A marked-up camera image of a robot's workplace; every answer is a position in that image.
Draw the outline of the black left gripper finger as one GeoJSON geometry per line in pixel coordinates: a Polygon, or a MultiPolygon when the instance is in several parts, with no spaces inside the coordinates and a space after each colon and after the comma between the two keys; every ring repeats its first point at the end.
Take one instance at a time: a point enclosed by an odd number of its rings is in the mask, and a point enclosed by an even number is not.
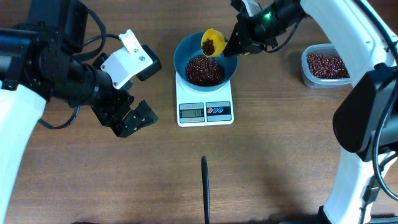
{"type": "Polygon", "coordinates": [[[118,124],[118,137],[129,137],[138,130],[155,124],[157,121],[158,116],[153,112],[147,102],[143,100],[134,110],[128,112],[118,124]]]}
{"type": "Polygon", "coordinates": [[[148,45],[142,45],[142,48],[147,53],[148,57],[152,60],[152,63],[150,63],[148,67],[146,67],[136,75],[136,77],[140,81],[145,81],[151,76],[155,75],[157,72],[159,72],[162,69],[162,64],[158,56],[156,56],[156,54],[148,45]]]}

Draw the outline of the yellow plastic measuring scoop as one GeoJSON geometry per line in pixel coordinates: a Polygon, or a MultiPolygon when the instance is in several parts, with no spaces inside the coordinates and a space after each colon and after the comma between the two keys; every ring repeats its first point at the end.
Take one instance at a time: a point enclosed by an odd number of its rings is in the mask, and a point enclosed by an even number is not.
{"type": "Polygon", "coordinates": [[[220,31],[211,28],[205,31],[200,43],[206,57],[218,57],[223,53],[228,41],[220,31]]]}

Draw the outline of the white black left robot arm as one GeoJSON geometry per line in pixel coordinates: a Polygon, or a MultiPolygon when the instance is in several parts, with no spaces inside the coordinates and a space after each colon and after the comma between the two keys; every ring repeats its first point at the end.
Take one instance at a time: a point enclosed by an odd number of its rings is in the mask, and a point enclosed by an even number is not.
{"type": "Polygon", "coordinates": [[[74,113],[89,106],[119,138],[157,121],[145,101],[131,108],[129,89],[133,77],[144,81],[162,68],[159,58],[131,30],[117,36],[123,46],[112,54],[101,47],[84,52],[89,17],[105,43],[105,25],[80,1],[32,1],[25,23],[1,30],[2,217],[26,145],[52,98],[64,100],[74,113]]]}

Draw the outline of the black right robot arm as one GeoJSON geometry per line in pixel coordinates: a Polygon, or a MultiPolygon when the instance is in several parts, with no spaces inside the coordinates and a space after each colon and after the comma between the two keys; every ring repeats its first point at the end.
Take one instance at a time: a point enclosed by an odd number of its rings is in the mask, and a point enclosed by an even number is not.
{"type": "Polygon", "coordinates": [[[342,58],[352,90],[333,115],[341,153],[331,195],[316,223],[396,223],[372,217],[379,192],[396,199],[384,176],[397,160],[397,37],[367,1],[232,1],[237,22],[224,56],[276,52],[276,38],[307,17],[342,58]]]}

